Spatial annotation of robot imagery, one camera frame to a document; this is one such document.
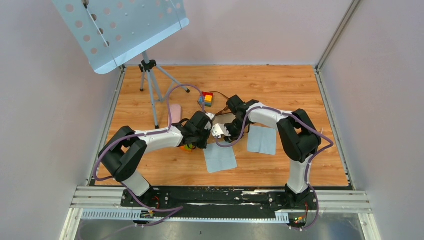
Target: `pink object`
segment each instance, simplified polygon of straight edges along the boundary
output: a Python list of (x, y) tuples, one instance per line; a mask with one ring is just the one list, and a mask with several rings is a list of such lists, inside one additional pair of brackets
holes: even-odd
[(181, 117), (183, 116), (183, 108), (181, 108), (180, 104), (171, 104), (169, 107), (171, 110), (172, 123), (176, 124), (181, 121)]

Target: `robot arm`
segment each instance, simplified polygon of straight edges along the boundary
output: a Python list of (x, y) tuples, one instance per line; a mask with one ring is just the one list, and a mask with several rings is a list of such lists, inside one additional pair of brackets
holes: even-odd
[(122, 137), (137, 135), (121, 141), (111, 148), (102, 160), (102, 163), (113, 178), (127, 186), (137, 196), (142, 196), (150, 188), (150, 184), (137, 171), (137, 167), (144, 154), (163, 148), (175, 148), (188, 144), (205, 149), (211, 133), (212, 113), (196, 112), (185, 125), (182, 122), (174, 123), (171, 127), (150, 130), (134, 131), (129, 126), (124, 126), (113, 136), (105, 149)]
[(310, 171), (306, 174), (309, 159), (317, 152), (321, 138), (308, 129), (302, 127), (289, 115), (296, 116), (309, 127), (315, 129), (308, 114), (298, 109), (296, 111), (280, 111), (267, 107), (264, 104), (251, 100), (243, 102), (237, 95), (227, 101), (227, 106), (235, 115), (235, 120), (227, 124), (216, 124), (212, 128), (212, 135), (216, 138), (224, 137), (227, 142), (233, 142), (243, 134), (243, 121), (248, 114), (244, 127), (249, 124), (260, 123), (278, 131), (283, 148), (290, 158), (290, 176), (286, 185), (287, 199), (297, 205), (310, 192), (308, 184)]

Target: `gray wall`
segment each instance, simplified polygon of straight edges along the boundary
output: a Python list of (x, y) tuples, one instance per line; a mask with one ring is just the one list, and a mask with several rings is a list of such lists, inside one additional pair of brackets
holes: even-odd
[(424, 235), (423, 9), (362, 1), (322, 71), (353, 182), (385, 240)]
[(0, 6), (0, 238), (56, 240), (119, 73), (93, 72), (50, 1)]
[(190, 24), (149, 56), (168, 65), (316, 64), (351, 1), (184, 0)]

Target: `wooden tabletop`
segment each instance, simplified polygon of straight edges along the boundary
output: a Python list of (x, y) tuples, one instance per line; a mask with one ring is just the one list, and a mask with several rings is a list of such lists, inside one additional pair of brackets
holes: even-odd
[[(204, 92), (219, 91), (228, 97), (238, 95), (244, 102), (258, 100), (280, 110), (304, 109), (318, 131), (334, 140), (320, 90), (311, 66), (166, 66), (163, 67), (184, 84), (193, 84)], [(165, 95), (171, 80), (155, 69), (155, 75)], [(122, 126), (133, 130), (154, 130), (149, 88), (144, 81), (140, 92), (141, 72), (136, 66), (128, 67), (109, 131), (109, 139)], [(170, 96), (171, 104), (182, 106), (182, 117), (191, 118), (201, 110), (199, 93), (176, 89)], [(214, 95), (207, 112), (217, 113), (226, 105), (226, 99)], [(156, 104), (159, 126), (168, 122), (166, 102)], [(290, 162), (277, 136), (276, 155), (247, 151), (247, 136), (233, 149), (238, 167), (208, 173), (202, 149), (185, 152), (179, 148), (165, 148), (145, 154), (138, 171), (153, 186), (284, 186), (289, 179)], [(324, 140), (320, 147), (327, 144)], [(109, 176), (101, 164), (99, 177)], [(314, 186), (347, 186), (348, 181), (336, 146), (315, 158), (310, 174)], [(113, 179), (97, 185), (118, 185)]]

